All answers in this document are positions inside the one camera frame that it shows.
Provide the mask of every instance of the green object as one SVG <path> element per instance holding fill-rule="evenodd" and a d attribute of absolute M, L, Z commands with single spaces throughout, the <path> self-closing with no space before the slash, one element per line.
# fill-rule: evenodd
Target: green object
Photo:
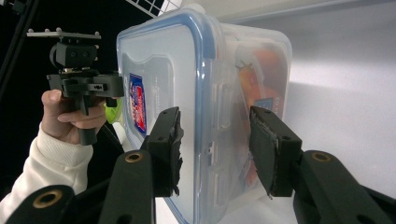
<path fill-rule="evenodd" d="M 105 104 L 106 107 L 106 119 L 107 121 L 112 124 L 114 122 L 116 122 L 121 115 L 122 112 L 122 102 L 121 99 L 117 99 L 117 106 L 116 107 L 107 107 L 107 105 Z"/>

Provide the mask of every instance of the transparent container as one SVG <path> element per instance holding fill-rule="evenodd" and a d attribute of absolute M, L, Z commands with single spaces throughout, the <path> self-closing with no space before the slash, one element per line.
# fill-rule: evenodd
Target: transparent container
<path fill-rule="evenodd" d="M 134 148 L 162 110 L 180 108 L 180 195 L 166 200 L 180 223 L 216 223 L 244 196 L 264 194 L 250 193 L 262 187 L 248 151 L 248 108 L 284 114 L 291 47 L 283 34 L 181 8 L 122 31 L 117 50 Z"/>

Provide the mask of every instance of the wire basket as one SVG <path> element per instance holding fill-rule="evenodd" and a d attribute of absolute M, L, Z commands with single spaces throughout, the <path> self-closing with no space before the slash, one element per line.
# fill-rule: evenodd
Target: wire basket
<path fill-rule="evenodd" d="M 126 0 L 152 18 L 180 7 L 182 0 Z"/>

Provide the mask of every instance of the white sweatshirt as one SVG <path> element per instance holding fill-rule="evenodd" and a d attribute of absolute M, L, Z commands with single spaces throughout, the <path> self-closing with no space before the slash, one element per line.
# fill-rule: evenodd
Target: white sweatshirt
<path fill-rule="evenodd" d="M 39 129 L 30 146 L 23 173 L 16 180 L 11 193 L 0 202 L 0 224 L 31 193 L 49 185 L 66 185 L 75 194 L 87 188 L 87 168 L 92 146 L 72 145 L 59 141 Z"/>

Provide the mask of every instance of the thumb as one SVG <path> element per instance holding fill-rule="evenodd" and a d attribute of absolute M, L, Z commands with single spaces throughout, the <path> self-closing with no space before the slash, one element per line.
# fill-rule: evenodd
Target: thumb
<path fill-rule="evenodd" d="M 58 117 L 63 113 L 60 102 L 62 92 L 59 90 L 45 91 L 41 97 L 44 106 L 44 115 L 47 117 Z"/>

